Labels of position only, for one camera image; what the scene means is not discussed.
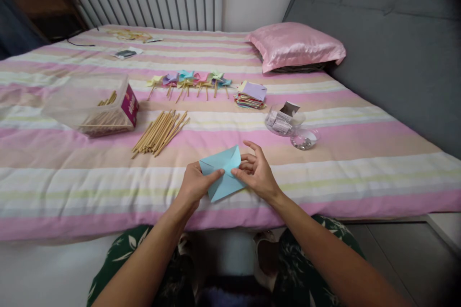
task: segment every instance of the satin pillowcase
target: satin pillowcase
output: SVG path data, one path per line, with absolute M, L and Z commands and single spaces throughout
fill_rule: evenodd
M 346 56 L 340 41 L 300 23 L 263 26 L 246 37 L 263 57 L 263 73 L 285 66 L 336 61 Z

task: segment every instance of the leg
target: leg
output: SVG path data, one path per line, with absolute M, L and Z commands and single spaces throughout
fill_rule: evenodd
M 321 215 L 313 218 L 364 258 L 357 241 L 342 223 Z M 274 286 L 274 302 L 276 306 L 309 306 L 309 292 L 316 307 L 340 306 L 338 297 L 287 229 L 279 240 L 279 273 Z
M 136 248 L 143 242 L 152 229 L 149 225 L 140 225 L 120 235 L 107 252 L 106 260 L 91 283 L 87 307 L 90 307 L 112 277 L 128 260 Z M 175 249 L 168 263 L 162 283 L 158 288 L 153 306 L 194 306 L 194 294 L 186 280 L 180 265 L 180 255 Z

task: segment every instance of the bed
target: bed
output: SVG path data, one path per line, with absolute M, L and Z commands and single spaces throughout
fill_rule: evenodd
M 163 41 L 120 41 L 108 30 L 149 32 Z M 261 72 L 257 51 L 243 33 L 192 32 L 106 25 L 71 41 L 0 62 L 0 240 L 107 234 L 154 224 L 182 182 L 185 166 L 243 139 L 262 146 L 282 190 L 309 214 L 334 217 L 400 217 L 461 211 L 461 161 L 326 73 Z M 118 60 L 111 53 L 139 47 L 143 54 Z M 217 98 L 196 90 L 175 104 L 166 89 L 150 89 L 153 75 L 218 70 L 233 80 L 267 87 L 266 103 L 292 101 L 321 141 L 309 151 L 269 132 L 267 109 L 236 107 L 224 89 Z M 134 132 L 89 139 L 41 115 L 49 95 L 72 75 L 126 73 L 140 103 Z M 131 148 L 162 110 L 189 111 L 191 121 L 154 158 Z M 187 228 L 272 228 L 277 215 L 242 190 L 216 203 L 204 198 Z

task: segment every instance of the plastic box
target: plastic box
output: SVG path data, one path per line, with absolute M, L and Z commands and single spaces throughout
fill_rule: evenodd
M 42 113 L 88 137 L 101 137 L 134 130 L 138 109 L 126 74 L 94 74 L 72 76 Z

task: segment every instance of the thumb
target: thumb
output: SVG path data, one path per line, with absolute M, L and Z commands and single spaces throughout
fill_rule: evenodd
M 205 176 L 208 187 L 215 183 L 224 174 L 224 169 L 215 170 L 213 173 Z
M 233 173 L 235 177 L 238 178 L 241 182 L 246 183 L 248 186 L 251 185 L 251 176 L 249 176 L 243 170 L 239 168 L 234 168 L 230 172 Z

